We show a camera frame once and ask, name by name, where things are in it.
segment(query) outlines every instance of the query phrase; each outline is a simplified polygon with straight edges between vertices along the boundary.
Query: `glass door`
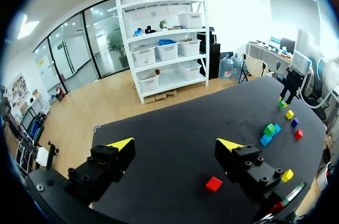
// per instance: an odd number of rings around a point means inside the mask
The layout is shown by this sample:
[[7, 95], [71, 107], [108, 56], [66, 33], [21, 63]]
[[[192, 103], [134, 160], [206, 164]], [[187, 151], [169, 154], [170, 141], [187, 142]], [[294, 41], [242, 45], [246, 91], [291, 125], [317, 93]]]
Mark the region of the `glass door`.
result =
[[48, 38], [61, 80], [69, 92], [98, 79], [90, 62], [79, 14], [55, 29]]
[[101, 77], [129, 69], [115, 0], [85, 10], [88, 40]]
[[35, 63], [41, 79], [47, 89], [49, 96], [56, 95], [56, 87], [61, 87], [64, 93], [66, 89], [62, 82], [60, 81], [58, 75], [58, 68], [53, 61], [51, 52], [49, 50], [48, 41], [45, 39], [33, 52]]

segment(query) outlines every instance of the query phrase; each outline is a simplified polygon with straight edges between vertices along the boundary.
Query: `purple cube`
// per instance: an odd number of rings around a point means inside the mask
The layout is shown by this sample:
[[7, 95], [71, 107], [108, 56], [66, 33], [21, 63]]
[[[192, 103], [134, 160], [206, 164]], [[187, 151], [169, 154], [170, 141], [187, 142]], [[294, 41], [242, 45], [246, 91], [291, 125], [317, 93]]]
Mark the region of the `purple cube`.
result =
[[292, 127], [295, 128], [298, 124], [299, 124], [298, 118], [294, 118], [292, 123], [291, 123]]

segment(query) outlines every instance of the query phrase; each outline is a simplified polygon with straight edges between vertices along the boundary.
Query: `computer monitor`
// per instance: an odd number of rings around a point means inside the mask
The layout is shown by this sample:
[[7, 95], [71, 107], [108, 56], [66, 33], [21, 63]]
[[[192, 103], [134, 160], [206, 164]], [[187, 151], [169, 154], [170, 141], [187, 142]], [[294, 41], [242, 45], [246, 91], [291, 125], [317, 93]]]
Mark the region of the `computer monitor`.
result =
[[295, 45], [296, 42], [293, 40], [289, 40], [286, 38], [281, 38], [280, 40], [280, 49], [282, 49], [282, 47], [286, 47], [286, 51], [290, 52], [291, 54], [293, 54], [293, 52], [295, 51]]

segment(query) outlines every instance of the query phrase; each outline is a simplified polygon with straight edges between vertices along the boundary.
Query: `water bottle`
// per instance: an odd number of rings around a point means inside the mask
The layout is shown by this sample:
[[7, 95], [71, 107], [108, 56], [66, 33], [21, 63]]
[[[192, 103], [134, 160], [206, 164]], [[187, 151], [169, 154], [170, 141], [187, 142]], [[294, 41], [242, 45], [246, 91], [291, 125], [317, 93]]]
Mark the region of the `water bottle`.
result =
[[229, 56], [226, 55], [225, 58], [222, 58], [219, 66], [219, 77], [224, 79], [230, 79], [233, 71], [233, 61], [229, 59]]
[[242, 74], [242, 67], [243, 67], [243, 60], [242, 60], [242, 58], [237, 56], [235, 67], [236, 67], [235, 77], [236, 77], [237, 80], [239, 80], [239, 78], [241, 77], [241, 74]]
[[232, 70], [232, 75], [236, 75], [237, 74], [237, 57], [238, 54], [236, 53], [234, 56], [232, 56], [230, 59], [233, 62], [233, 70]]

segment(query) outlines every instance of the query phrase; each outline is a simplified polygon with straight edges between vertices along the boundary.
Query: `cable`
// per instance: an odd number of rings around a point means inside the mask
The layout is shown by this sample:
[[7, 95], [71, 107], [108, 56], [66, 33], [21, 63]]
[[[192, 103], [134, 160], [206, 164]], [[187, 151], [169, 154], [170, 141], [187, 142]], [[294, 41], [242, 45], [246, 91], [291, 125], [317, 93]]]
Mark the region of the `cable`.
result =
[[302, 99], [302, 101], [303, 101], [308, 107], [310, 107], [311, 109], [317, 109], [317, 108], [321, 107], [322, 105], [324, 105], [324, 103], [326, 102], [327, 98], [332, 94], [332, 91], [333, 91], [333, 90], [329, 91], [328, 94], [326, 95], [326, 97], [323, 99], [323, 101], [321, 101], [321, 102], [319, 103], [319, 105], [311, 106], [311, 105], [307, 104], [306, 101], [304, 100], [304, 98], [302, 97], [300, 87], [298, 88], [298, 90], [299, 90], [299, 95], [300, 95], [300, 98]]

